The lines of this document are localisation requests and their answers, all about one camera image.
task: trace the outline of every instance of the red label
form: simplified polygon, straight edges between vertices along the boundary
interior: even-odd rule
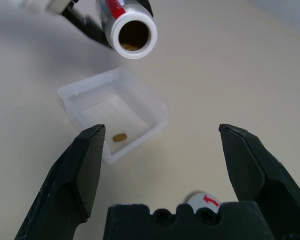
[[[218,203],[216,200],[214,200],[214,199],[212,199],[212,198],[209,198],[209,197],[207,196],[207,194],[203,197],[203,200],[206,201],[207,203],[210,202],[210,203],[214,204],[216,207],[219,206],[219,203]]]
[[[125,14],[126,11],[122,8],[121,4],[118,0],[105,0],[112,16],[114,19],[119,18],[122,14]]]

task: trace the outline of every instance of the transparent plastic box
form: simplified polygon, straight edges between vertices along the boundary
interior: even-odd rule
[[[248,0],[280,18],[284,29],[293,34],[290,27],[300,31],[300,0]]]
[[[166,104],[132,73],[117,68],[59,88],[69,120],[79,130],[105,125],[102,159],[113,164],[168,125]],[[114,142],[113,136],[127,138]]]

